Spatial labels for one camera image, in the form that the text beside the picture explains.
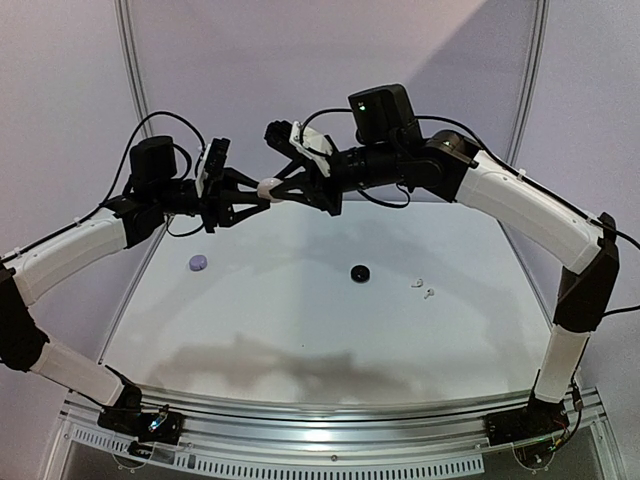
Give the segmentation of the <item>pink earbud charging case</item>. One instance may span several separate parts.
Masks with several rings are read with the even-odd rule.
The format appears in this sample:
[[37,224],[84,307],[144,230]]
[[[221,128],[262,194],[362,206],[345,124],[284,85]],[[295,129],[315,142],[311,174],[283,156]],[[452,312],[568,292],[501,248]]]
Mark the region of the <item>pink earbud charging case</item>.
[[256,194],[259,198],[271,203],[280,203],[282,199],[274,197],[272,191],[281,184],[282,181],[278,178],[265,178],[258,182]]

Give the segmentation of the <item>purple earbud charging case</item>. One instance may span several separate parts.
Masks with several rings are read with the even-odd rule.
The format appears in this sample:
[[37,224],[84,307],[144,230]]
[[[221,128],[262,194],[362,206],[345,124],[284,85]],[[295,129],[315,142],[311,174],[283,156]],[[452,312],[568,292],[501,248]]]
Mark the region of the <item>purple earbud charging case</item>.
[[207,257],[204,255],[194,255],[189,259],[188,266],[192,272],[202,271],[208,266]]

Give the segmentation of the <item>black earbud charging case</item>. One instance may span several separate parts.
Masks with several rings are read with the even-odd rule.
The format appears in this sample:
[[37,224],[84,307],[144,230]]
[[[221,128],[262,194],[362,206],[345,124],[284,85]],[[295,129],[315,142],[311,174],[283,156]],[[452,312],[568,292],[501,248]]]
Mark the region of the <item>black earbud charging case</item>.
[[350,270],[350,278],[358,284],[367,283],[371,278],[371,271],[366,265],[354,265]]

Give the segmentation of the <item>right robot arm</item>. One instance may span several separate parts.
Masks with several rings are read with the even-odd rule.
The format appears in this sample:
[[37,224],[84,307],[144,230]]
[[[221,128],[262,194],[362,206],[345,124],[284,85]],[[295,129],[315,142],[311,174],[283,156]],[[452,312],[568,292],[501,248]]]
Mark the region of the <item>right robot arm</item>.
[[575,375],[586,346],[605,316],[619,273],[614,219],[590,216],[516,171],[468,127],[446,120],[424,137],[408,93],[383,85],[348,99],[356,124],[355,147],[339,150],[308,121],[275,121],[266,143],[289,159],[272,197],[333,216],[347,192],[397,185],[423,189],[478,210],[518,230],[562,264],[551,336],[527,403],[486,416],[491,445],[540,438],[549,451],[566,444],[576,425],[564,397],[577,395]]

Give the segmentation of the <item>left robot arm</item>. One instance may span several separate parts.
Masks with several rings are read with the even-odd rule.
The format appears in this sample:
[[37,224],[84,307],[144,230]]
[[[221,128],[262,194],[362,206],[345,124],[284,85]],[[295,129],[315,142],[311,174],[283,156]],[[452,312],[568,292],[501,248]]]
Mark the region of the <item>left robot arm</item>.
[[148,241],[172,216],[198,217],[214,232],[270,206],[276,179],[256,181],[226,165],[230,142],[205,145],[204,168],[193,179],[178,174],[181,148],[155,136],[129,152],[124,191],[25,253],[1,262],[1,362],[38,375],[86,398],[100,409],[97,424],[138,443],[177,445],[185,417],[170,405],[148,408],[141,388],[116,369],[86,356],[39,326],[38,301],[77,284],[97,266]]

